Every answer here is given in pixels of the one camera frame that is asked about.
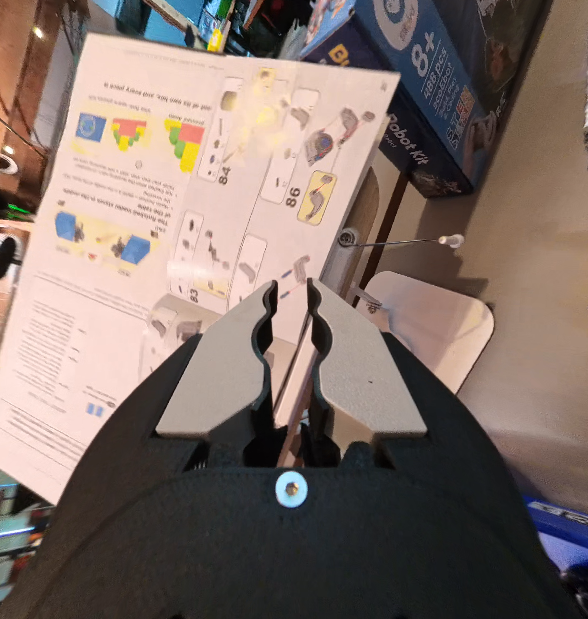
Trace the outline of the book stand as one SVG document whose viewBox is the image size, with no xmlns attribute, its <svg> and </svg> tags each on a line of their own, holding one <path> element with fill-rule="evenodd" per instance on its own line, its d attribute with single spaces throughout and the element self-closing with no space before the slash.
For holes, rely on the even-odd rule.
<svg viewBox="0 0 588 619">
<path fill-rule="evenodd" d="M 336 248 L 322 282 L 345 299 L 362 258 L 362 248 Z M 489 342 L 494 329 L 491 310 L 480 300 L 393 272 L 372 277 L 356 294 L 375 293 L 355 308 L 381 332 L 390 333 L 420 360 L 453 394 L 456 394 Z M 291 466 L 299 459 L 301 444 L 298 423 L 310 404 L 313 390 L 311 370 L 317 351 L 311 339 L 311 324 L 294 352 L 292 345 L 281 349 L 275 339 L 274 384 L 280 386 L 275 424 L 287 426 L 288 434 L 278 459 L 280 466 Z"/>
</svg>

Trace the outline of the black disc on pole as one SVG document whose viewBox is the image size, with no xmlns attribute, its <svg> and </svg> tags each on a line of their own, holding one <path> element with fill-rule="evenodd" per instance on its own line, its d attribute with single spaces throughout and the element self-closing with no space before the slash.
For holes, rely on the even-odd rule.
<svg viewBox="0 0 588 619">
<path fill-rule="evenodd" d="M 5 236 L 0 244 L 0 280 L 5 278 L 11 266 L 21 266 L 23 244 L 14 236 Z"/>
</svg>

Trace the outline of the blue robot kit box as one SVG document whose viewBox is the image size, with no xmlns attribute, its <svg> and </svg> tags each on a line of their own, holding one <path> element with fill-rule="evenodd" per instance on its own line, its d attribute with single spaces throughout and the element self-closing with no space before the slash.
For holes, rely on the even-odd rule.
<svg viewBox="0 0 588 619">
<path fill-rule="evenodd" d="M 380 150 L 426 198 L 473 193 L 513 79 L 510 1 L 315 1 L 301 59 L 400 74 Z"/>
</svg>

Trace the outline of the white instruction booklet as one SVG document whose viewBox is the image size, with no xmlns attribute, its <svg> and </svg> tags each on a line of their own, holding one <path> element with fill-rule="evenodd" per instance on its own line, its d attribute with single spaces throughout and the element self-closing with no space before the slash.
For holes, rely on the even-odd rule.
<svg viewBox="0 0 588 619">
<path fill-rule="evenodd" d="M 56 504 L 137 385 L 261 285 L 276 400 L 400 74 L 89 33 L 0 351 L 0 470 Z"/>
</svg>

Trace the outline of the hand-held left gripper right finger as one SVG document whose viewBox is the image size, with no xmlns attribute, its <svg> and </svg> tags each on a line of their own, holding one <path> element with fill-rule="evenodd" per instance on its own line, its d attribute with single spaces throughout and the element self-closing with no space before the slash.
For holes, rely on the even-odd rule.
<svg viewBox="0 0 588 619">
<path fill-rule="evenodd" d="M 309 432 L 340 455 L 354 443 L 420 438 L 428 428 L 384 333 L 318 279 L 307 280 L 311 339 Z"/>
</svg>

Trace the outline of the blue parts bin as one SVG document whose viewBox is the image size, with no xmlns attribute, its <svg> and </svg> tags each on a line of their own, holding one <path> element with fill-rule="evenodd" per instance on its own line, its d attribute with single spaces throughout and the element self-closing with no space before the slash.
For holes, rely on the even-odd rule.
<svg viewBox="0 0 588 619">
<path fill-rule="evenodd" d="M 588 572 L 588 513 L 522 496 L 549 559 L 562 573 Z"/>
</svg>

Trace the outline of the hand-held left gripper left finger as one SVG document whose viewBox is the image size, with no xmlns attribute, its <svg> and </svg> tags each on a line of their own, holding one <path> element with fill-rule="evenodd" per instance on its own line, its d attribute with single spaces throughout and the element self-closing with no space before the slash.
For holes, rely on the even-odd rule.
<svg viewBox="0 0 588 619">
<path fill-rule="evenodd" d="M 265 352 L 277 297 L 270 280 L 205 330 L 156 426 L 159 436 L 252 441 L 274 430 Z"/>
</svg>

